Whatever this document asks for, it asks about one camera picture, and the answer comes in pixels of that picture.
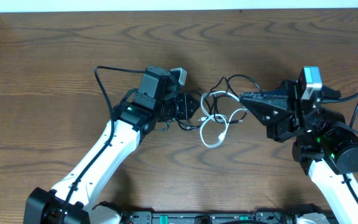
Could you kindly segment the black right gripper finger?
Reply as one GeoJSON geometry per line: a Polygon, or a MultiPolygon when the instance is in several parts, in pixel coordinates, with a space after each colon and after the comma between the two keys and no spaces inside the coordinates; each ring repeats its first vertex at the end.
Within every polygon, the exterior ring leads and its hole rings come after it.
{"type": "Polygon", "coordinates": [[[287,100],[289,98],[286,91],[265,91],[261,92],[243,92],[239,96],[239,101],[245,100],[287,100]]]}
{"type": "Polygon", "coordinates": [[[291,115],[287,101],[244,101],[244,106],[264,126],[277,123],[291,115]]]}

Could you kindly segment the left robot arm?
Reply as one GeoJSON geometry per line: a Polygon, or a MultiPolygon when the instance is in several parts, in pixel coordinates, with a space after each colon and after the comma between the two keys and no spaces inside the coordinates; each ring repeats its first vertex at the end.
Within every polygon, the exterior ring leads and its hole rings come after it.
{"type": "Polygon", "coordinates": [[[158,122],[190,119],[200,103],[182,93],[187,72],[148,66],[138,88],[113,106],[101,137],[76,167],[49,191],[39,187],[27,198],[24,223],[120,223],[122,213],[97,205],[102,189],[123,160],[155,129],[158,122]]]}

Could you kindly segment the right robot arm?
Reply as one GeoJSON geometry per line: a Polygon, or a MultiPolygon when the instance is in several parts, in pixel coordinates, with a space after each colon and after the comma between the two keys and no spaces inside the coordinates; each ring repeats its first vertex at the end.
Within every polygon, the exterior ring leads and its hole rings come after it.
{"type": "Polygon", "coordinates": [[[358,131],[324,108],[344,101],[321,81],[285,80],[281,88],[247,92],[239,101],[276,142],[295,138],[292,154],[318,186],[339,223],[358,223],[358,131]]]}

